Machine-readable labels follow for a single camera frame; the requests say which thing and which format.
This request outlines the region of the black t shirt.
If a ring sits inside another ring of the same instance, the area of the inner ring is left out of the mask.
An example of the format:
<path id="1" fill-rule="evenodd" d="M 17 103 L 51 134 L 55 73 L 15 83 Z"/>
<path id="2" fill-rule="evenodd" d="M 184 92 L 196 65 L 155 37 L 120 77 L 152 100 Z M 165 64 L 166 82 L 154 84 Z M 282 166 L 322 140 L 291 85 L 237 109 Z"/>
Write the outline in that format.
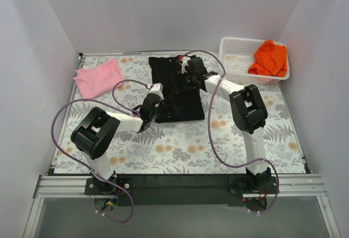
<path id="1" fill-rule="evenodd" d="M 183 90 L 185 75 L 182 73 L 182 65 L 176 57 L 149 57 L 152 83 L 163 85 L 165 108 L 156 118 L 158 124 L 179 123 L 185 121 L 203 120 L 200 90 Z"/>

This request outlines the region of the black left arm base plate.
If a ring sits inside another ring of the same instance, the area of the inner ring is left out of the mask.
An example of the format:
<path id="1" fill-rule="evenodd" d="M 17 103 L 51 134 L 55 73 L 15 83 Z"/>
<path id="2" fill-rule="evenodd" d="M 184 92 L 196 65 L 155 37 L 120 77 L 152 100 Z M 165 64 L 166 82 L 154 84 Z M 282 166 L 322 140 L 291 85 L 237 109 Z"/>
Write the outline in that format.
<path id="1" fill-rule="evenodd" d="M 133 179 L 132 178 L 114 178 L 111 177 L 109 179 L 114 184 L 126 189 L 129 193 L 133 191 Z M 115 195 L 119 192 L 119 189 L 114 185 L 110 185 L 106 182 L 100 181 L 95 177 L 89 178 L 85 184 L 85 195 Z"/>

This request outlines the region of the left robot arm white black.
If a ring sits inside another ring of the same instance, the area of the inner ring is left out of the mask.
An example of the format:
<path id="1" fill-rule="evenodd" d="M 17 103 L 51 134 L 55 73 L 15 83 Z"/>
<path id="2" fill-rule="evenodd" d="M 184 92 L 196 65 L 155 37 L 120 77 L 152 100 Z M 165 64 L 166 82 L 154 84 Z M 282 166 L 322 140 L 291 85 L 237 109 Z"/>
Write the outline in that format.
<path id="1" fill-rule="evenodd" d="M 71 141 L 87 160 L 95 187 L 103 194 L 116 188 L 116 174 L 107 158 L 107 150 L 118 132 L 140 133 L 148 129 L 164 103 L 159 93 L 149 93 L 139 108 L 139 117 L 106 112 L 94 107 L 71 134 Z"/>

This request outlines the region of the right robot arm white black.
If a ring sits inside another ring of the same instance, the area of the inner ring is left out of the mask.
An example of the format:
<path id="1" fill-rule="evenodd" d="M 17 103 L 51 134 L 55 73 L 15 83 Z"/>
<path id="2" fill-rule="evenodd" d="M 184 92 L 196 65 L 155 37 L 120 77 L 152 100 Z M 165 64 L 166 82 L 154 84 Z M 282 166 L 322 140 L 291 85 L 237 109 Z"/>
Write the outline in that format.
<path id="1" fill-rule="evenodd" d="M 272 182 L 270 163 L 266 161 L 263 134 L 268 112 L 261 98 L 258 87 L 251 84 L 242 86 L 222 78 L 216 72 L 208 72 L 200 57 L 180 57 L 184 84 L 187 87 L 201 89 L 211 93 L 209 109 L 212 109 L 216 96 L 230 103 L 232 118 L 236 127 L 242 132 L 247 161 L 239 166 L 224 162 L 215 151 L 212 135 L 209 140 L 218 160 L 227 167 L 245 167 L 246 174 L 236 181 L 235 188 L 242 191 L 248 189 L 253 193 L 266 191 Z"/>

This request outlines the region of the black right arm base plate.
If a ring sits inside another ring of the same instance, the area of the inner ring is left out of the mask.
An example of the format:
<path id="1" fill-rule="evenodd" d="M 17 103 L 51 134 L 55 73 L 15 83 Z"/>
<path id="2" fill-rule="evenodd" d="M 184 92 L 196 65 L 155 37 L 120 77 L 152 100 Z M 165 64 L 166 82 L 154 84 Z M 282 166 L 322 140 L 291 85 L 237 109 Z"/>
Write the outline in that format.
<path id="1" fill-rule="evenodd" d="M 237 174 L 229 177 L 225 183 L 225 188 L 231 194 L 255 194 L 262 195 L 266 192 L 274 194 L 276 191 L 276 177 L 257 182 L 247 175 Z"/>

